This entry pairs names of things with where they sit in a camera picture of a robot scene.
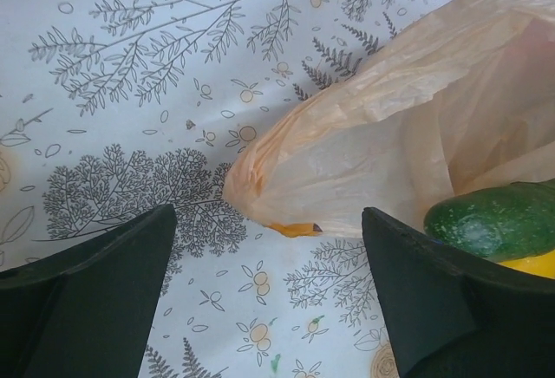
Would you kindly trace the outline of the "yellow banana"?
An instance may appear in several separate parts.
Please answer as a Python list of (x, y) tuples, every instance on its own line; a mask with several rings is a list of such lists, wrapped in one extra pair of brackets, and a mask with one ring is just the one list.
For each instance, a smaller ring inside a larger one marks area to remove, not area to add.
[(537, 277), (553, 279), (555, 276), (554, 250), (538, 255), (519, 251), (504, 257), (498, 264)]

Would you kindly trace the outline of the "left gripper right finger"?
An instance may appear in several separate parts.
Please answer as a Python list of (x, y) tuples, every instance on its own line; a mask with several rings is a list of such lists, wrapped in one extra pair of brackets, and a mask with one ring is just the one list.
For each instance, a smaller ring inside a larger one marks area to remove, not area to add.
[(362, 237), (401, 377), (552, 377), (554, 282), (440, 244), (376, 208)]

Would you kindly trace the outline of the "banana print plastic bag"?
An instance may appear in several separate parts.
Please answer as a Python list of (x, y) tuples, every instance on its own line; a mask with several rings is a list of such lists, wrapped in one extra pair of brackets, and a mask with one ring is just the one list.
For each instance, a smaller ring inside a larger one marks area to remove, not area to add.
[(420, 228), (443, 199), (553, 175), (554, 0), (453, 0), (257, 137), (223, 196), (356, 238), (367, 206)]

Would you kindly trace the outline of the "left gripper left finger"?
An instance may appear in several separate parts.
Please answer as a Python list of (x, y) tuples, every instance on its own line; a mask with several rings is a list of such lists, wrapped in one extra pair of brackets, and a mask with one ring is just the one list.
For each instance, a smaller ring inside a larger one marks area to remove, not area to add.
[(3, 377), (135, 377), (177, 218), (161, 205), (1, 274)]

